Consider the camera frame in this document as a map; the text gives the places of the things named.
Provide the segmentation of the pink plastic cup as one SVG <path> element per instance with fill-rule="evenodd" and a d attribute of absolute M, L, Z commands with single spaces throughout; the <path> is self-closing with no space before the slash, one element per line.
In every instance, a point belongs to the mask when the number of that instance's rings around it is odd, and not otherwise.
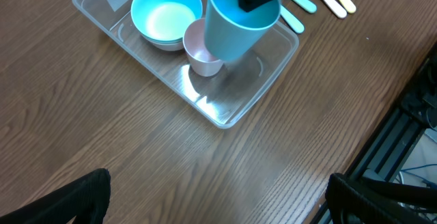
<path fill-rule="evenodd" d="M 191 68 L 200 76 L 210 77 L 219 72 L 223 61 L 214 57 L 205 46 L 205 24 L 205 18 L 192 22 L 184 33 L 183 45 Z"/>

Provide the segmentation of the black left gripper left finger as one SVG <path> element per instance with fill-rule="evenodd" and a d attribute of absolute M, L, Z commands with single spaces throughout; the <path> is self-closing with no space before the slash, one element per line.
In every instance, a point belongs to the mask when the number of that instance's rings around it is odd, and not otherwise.
<path fill-rule="evenodd" d="M 104 168 L 1 217 L 2 223 L 102 223 L 111 196 L 111 177 Z"/>

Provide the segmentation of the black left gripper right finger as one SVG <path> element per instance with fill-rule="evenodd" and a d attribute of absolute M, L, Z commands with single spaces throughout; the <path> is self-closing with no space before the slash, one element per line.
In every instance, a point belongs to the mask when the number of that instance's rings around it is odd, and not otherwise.
<path fill-rule="evenodd" d="M 436 190 L 363 178 L 330 175 L 325 198 L 334 223 L 429 223 L 400 204 L 436 212 Z"/>

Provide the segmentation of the clear plastic container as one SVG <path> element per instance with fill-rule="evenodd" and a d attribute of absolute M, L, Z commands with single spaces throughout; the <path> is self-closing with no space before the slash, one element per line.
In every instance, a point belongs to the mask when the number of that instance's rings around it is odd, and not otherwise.
<path fill-rule="evenodd" d="M 72 0 L 90 21 L 219 128 L 232 127 L 268 91 L 296 52 L 298 36 L 277 22 L 257 43 L 212 77 L 191 68 L 184 51 L 160 50 L 134 26 L 132 0 L 113 11 L 107 0 Z"/>

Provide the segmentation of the blue plastic cup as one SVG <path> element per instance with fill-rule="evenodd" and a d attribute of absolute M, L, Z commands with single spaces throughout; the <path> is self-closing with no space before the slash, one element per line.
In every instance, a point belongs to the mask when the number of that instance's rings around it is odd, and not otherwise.
<path fill-rule="evenodd" d="M 272 0 L 245 12 L 238 0 L 208 0 L 204 43 L 223 61 L 244 55 L 279 19 L 281 0 Z"/>

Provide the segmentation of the blue plastic bowl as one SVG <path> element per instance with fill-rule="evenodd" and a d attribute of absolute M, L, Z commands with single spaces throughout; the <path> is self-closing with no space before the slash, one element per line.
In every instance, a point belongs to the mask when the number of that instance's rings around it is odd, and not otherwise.
<path fill-rule="evenodd" d="M 148 40 L 175 42 L 202 17 L 202 0 L 132 0 L 131 18 Z"/>

